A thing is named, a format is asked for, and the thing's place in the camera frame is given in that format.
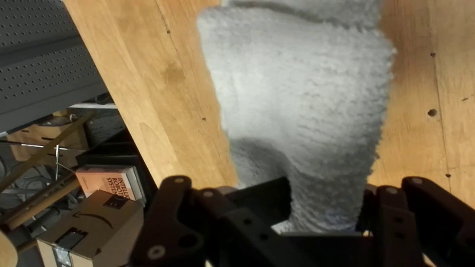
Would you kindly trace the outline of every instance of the bolt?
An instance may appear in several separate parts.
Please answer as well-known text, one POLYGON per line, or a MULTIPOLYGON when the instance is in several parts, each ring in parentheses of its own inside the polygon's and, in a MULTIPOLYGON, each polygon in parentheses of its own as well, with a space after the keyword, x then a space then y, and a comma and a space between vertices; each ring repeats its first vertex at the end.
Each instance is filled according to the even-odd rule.
POLYGON ((413 183, 416 183, 416 184, 422 184, 422 179, 420 178, 412 178, 412 181, 413 183))
POLYGON ((147 256, 151 260, 160 259, 164 255, 165 255, 165 247, 161 245, 155 245, 151 247, 147 252, 147 256))
POLYGON ((204 191, 203 192, 203 197, 205 198, 210 198, 213 196, 213 191, 204 191))
POLYGON ((388 187, 388 188, 386 188, 386 191, 391 193, 391 194, 397 194, 398 193, 398 190, 394 187, 388 187))

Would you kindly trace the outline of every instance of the perforated metal panel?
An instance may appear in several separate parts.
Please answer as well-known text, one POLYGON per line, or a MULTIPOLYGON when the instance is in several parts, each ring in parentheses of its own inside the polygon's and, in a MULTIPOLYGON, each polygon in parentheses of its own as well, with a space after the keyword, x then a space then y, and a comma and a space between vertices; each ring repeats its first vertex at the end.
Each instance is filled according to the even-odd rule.
POLYGON ((0 0, 0 132, 106 92, 60 0, 0 0))

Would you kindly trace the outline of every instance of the towel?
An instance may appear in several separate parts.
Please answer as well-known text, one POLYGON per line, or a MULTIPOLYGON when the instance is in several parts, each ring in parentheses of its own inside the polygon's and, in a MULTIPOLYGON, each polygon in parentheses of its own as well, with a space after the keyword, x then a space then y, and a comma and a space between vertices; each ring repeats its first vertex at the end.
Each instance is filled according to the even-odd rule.
POLYGON ((354 230, 395 50, 379 0, 224 0, 198 30, 239 187, 286 176, 280 232, 354 230))

